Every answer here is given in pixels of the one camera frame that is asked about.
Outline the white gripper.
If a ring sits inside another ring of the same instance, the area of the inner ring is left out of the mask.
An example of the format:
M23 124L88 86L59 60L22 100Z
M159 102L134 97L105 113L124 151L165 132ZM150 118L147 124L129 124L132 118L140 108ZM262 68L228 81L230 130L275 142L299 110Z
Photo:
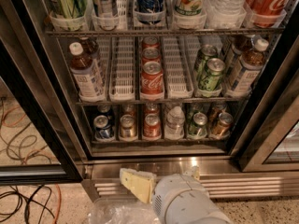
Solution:
M121 183L140 202L151 203L153 192L152 208L161 224L233 224L198 181L198 166L188 169L184 175L165 176L157 186L156 178L150 172L120 169Z

